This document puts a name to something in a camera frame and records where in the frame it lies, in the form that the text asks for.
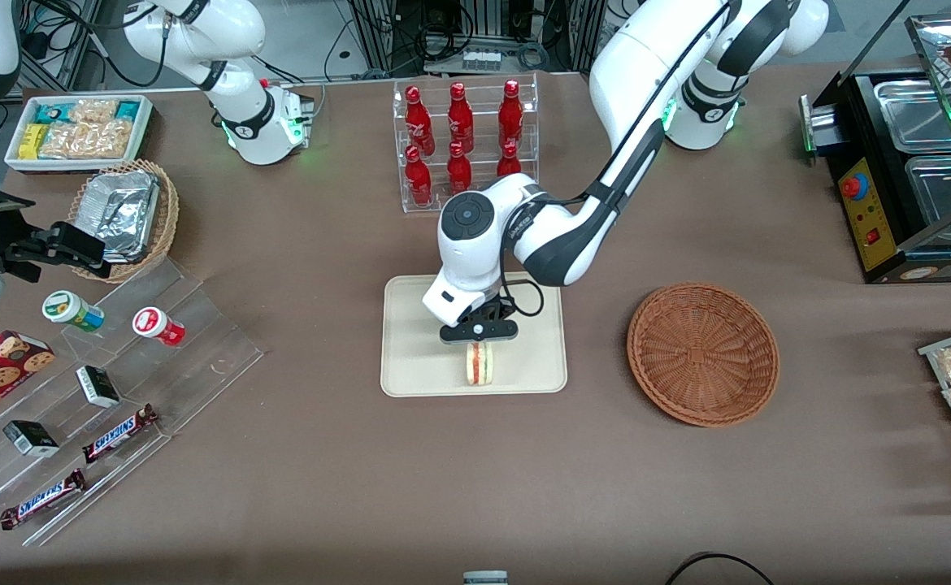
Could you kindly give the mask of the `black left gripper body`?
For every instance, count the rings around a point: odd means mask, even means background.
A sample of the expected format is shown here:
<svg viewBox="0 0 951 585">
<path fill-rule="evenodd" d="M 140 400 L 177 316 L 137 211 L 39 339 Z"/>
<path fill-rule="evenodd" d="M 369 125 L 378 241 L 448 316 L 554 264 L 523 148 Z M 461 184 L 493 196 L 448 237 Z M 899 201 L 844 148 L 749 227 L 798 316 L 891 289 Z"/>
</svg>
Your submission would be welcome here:
<svg viewBox="0 0 951 585">
<path fill-rule="evenodd" d="M 440 340 L 448 345 L 513 340 L 518 335 L 518 324 L 511 319 L 515 312 L 513 297 L 492 297 L 476 310 L 466 310 L 457 325 L 442 326 Z"/>
</svg>

